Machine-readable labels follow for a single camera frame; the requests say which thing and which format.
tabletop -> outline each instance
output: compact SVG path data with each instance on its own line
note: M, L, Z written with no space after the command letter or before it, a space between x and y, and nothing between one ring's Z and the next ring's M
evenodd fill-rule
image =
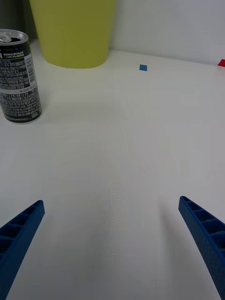
M0 112L0 226L39 199L45 216L7 299L219 300L178 204L225 221L225 69L120 51L67 69L31 50L43 114Z

black can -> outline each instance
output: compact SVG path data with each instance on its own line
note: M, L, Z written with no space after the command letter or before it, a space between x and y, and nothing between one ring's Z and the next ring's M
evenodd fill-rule
M7 120L25 123L41 115L28 35L0 29L0 105Z

blue sticker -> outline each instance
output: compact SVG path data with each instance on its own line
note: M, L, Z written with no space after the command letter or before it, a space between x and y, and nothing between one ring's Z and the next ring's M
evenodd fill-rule
M146 65L140 65L140 71L147 71L147 68Z

yellow container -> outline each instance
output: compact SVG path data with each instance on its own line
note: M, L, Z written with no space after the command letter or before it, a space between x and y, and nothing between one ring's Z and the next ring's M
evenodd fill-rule
M45 59L66 68L104 63L115 0L30 0Z

can lid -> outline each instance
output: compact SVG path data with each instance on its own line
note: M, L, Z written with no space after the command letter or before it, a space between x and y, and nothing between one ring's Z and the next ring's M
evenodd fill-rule
M0 29L0 45L18 45L28 41L28 35L24 32Z

